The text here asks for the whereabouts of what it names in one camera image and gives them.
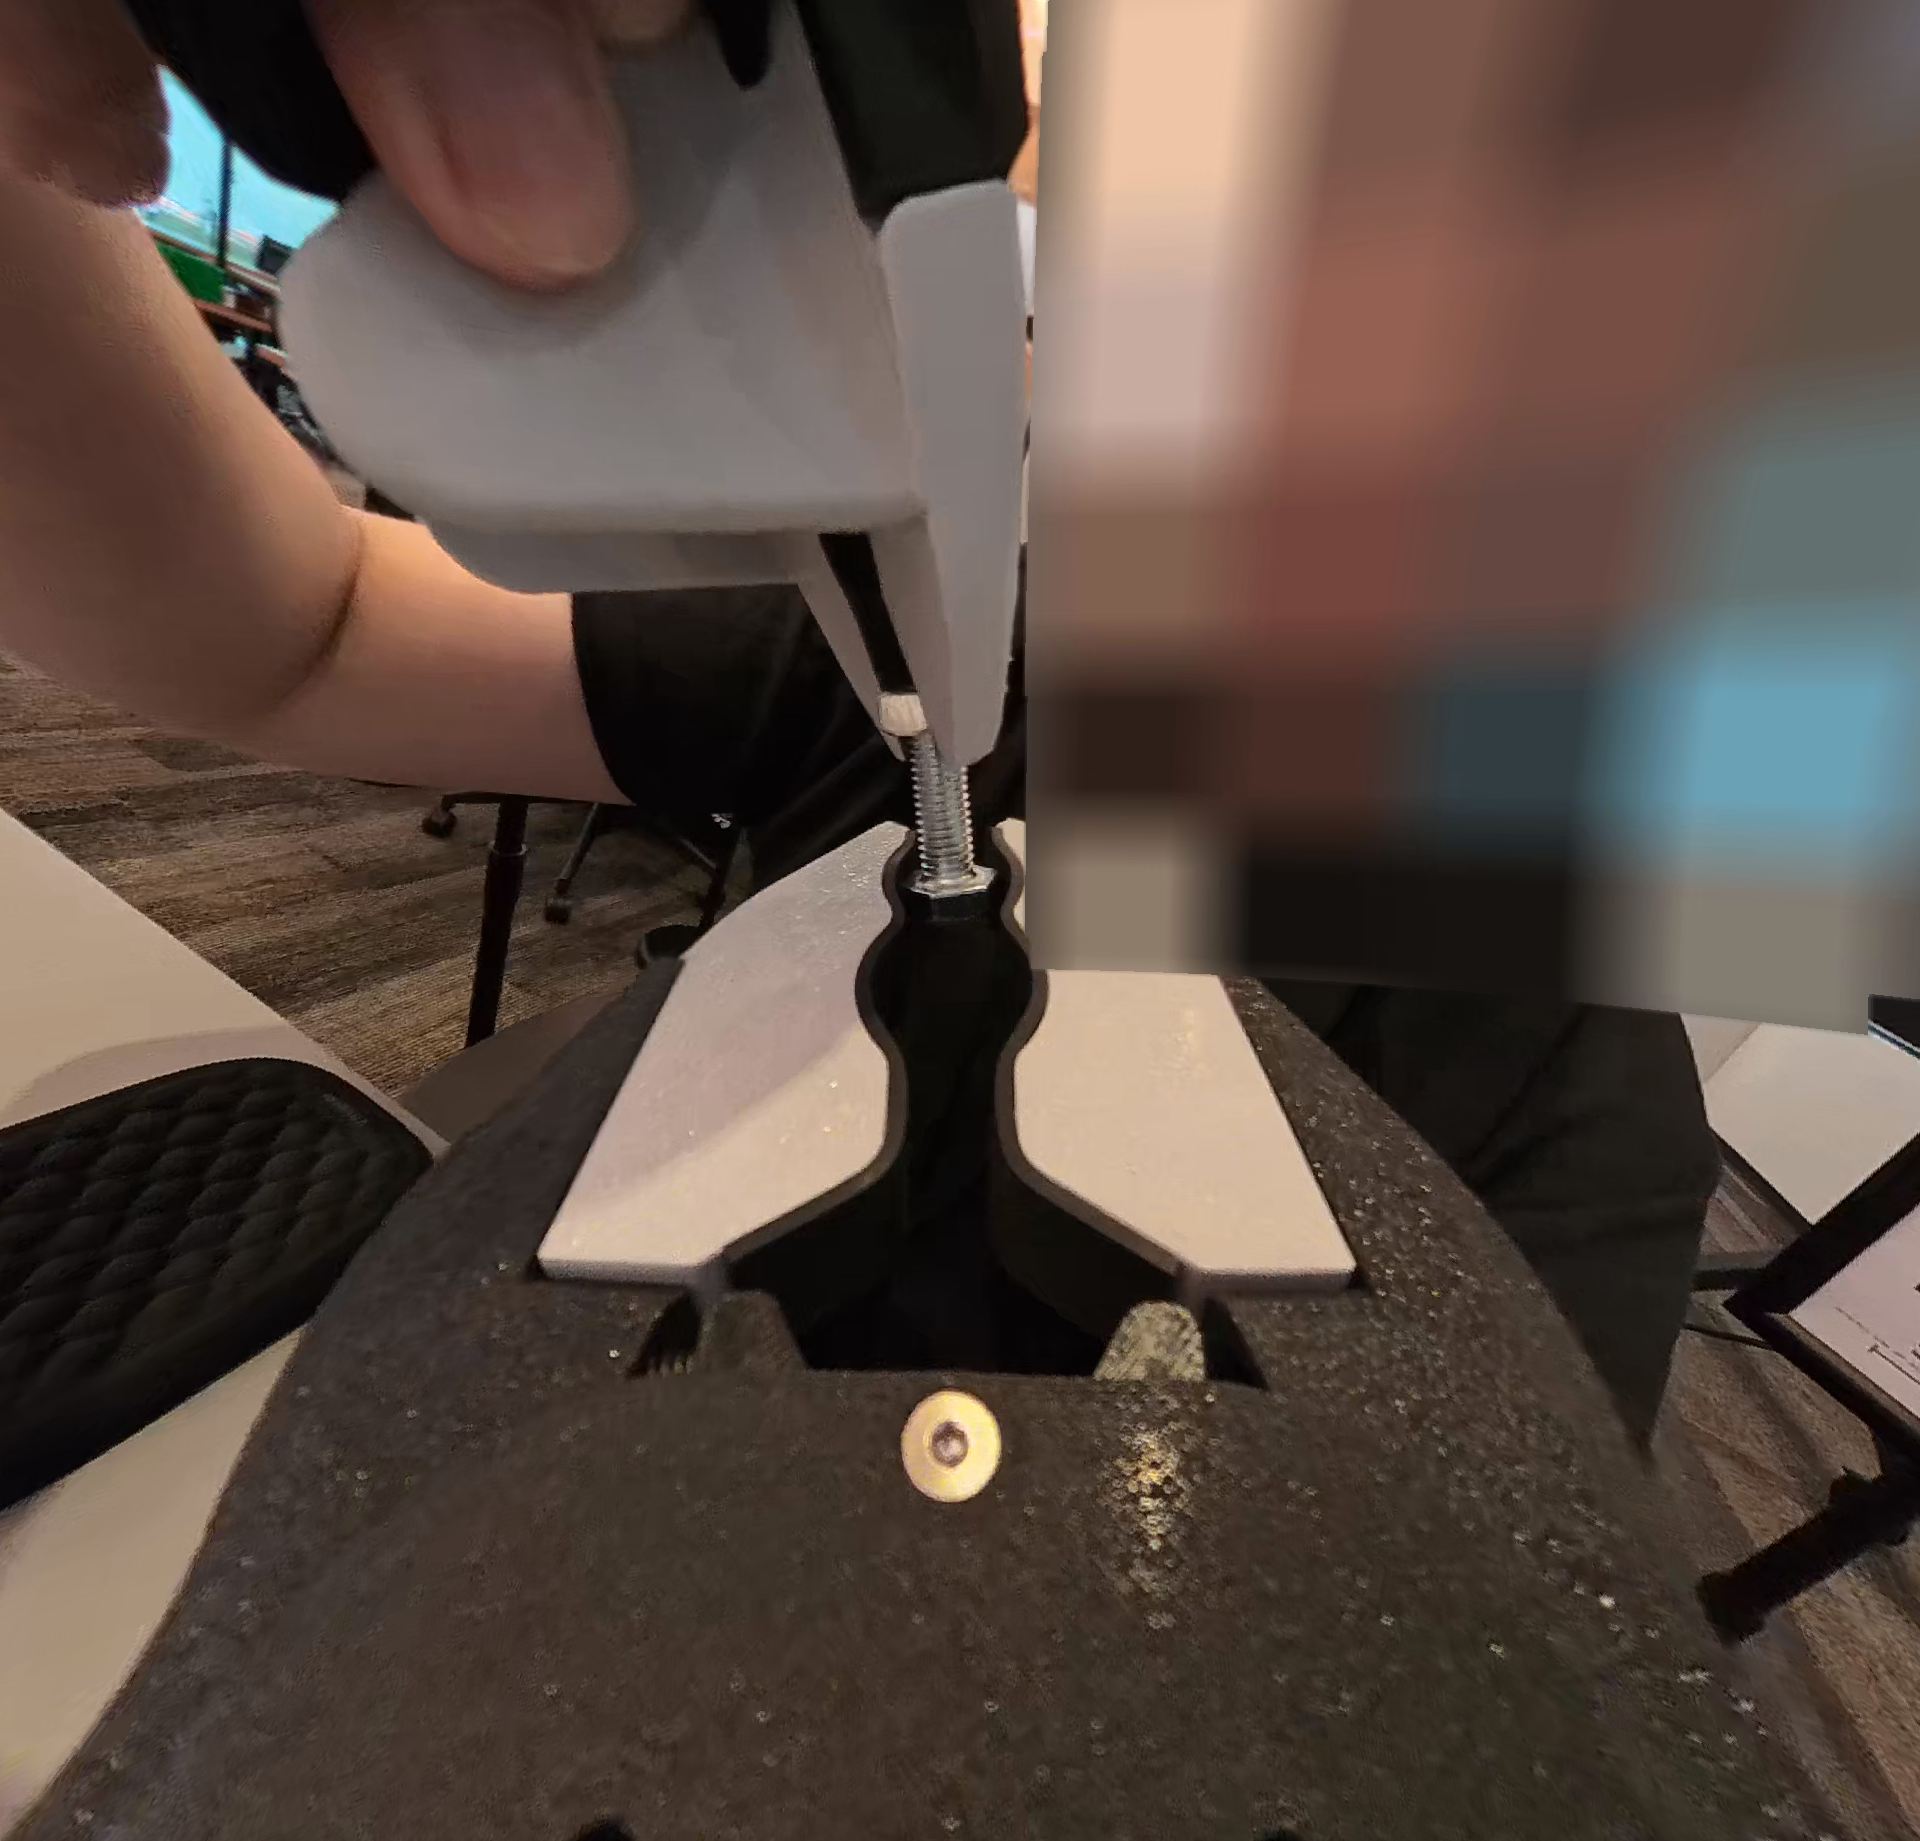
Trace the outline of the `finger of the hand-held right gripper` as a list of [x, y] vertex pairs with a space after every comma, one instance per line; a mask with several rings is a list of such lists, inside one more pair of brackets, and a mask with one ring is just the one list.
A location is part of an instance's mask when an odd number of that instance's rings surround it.
[[999, 742], [1017, 606], [1026, 307], [1003, 181], [904, 199], [876, 233], [910, 456], [876, 580], [947, 763]]
[[739, 87], [708, 31], [614, 74], [644, 212], [563, 293], [457, 259], [385, 176], [292, 259], [280, 324], [319, 424], [467, 572], [523, 597], [804, 588], [882, 731], [823, 553], [924, 512], [899, 225], [852, 199], [793, 0]]

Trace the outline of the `person's right forearm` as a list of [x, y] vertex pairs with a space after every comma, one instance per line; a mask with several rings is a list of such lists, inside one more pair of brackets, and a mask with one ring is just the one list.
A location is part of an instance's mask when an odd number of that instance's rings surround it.
[[4, 168], [4, 653], [325, 779], [617, 800], [569, 602], [344, 506], [129, 212]]

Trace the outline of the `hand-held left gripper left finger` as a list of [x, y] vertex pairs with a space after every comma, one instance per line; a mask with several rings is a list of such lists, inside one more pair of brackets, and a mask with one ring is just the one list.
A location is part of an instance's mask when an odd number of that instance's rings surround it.
[[892, 1068], [855, 991], [907, 841], [868, 829], [687, 950], [539, 1242], [544, 1278], [715, 1286], [753, 1235], [876, 1168]]

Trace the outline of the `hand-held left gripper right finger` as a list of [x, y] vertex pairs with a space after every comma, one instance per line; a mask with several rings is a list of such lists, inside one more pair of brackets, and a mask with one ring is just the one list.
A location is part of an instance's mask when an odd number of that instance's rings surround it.
[[1044, 970], [1022, 821], [994, 829], [1028, 987], [997, 1070], [990, 1240], [1028, 1295], [1328, 1295], [1356, 1258], [1226, 987]]

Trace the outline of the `black office chair base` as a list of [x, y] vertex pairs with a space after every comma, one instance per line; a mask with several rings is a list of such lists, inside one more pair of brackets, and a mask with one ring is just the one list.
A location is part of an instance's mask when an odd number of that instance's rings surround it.
[[[471, 982], [467, 993], [464, 1047], [471, 1048], [496, 1032], [501, 995], [505, 988], [511, 928], [525, 884], [525, 829], [535, 798], [496, 793], [450, 793], [434, 800], [421, 816], [419, 829], [445, 841], [458, 824], [458, 808], [492, 805], [492, 841], [488, 844], [482, 884], [482, 913], [474, 948]], [[589, 805], [584, 826], [563, 859], [552, 887], [541, 901], [541, 918], [551, 927], [566, 927], [573, 911], [573, 887], [594, 846], [612, 831], [631, 829], [666, 842], [706, 884], [693, 922], [664, 923], [643, 932], [636, 941], [636, 967], [683, 957], [697, 937], [704, 935], [721, 915], [732, 886], [732, 870], [744, 850], [741, 824], [729, 814], [708, 814], [691, 836], [646, 816], [628, 805]]]

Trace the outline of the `person in black shirt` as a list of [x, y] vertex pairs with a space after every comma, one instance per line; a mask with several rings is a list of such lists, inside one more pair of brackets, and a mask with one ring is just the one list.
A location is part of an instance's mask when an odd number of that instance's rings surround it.
[[[592, 593], [571, 648], [614, 790], [744, 827], [756, 887], [909, 814], [794, 589]], [[1262, 987], [1476, 1194], [1650, 1447], [1721, 1157], [1669, 1012], [1317, 979]]]

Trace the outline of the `person's right hand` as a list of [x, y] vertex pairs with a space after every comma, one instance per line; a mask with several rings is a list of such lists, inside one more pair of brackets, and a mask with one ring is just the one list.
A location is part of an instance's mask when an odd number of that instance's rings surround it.
[[[693, 0], [299, 0], [374, 166], [467, 267], [533, 292], [606, 271], [636, 228], [610, 53]], [[121, 0], [2, 0], [4, 178], [98, 210], [165, 183], [156, 57]]]

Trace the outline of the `silver hex bolt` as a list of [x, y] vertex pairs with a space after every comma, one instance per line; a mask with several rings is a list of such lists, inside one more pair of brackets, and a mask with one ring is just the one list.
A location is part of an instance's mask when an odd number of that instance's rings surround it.
[[910, 770], [917, 868], [937, 876], [958, 876], [978, 868], [973, 850], [973, 801], [966, 770], [941, 753], [917, 694], [881, 693], [876, 720], [881, 731], [904, 750]]

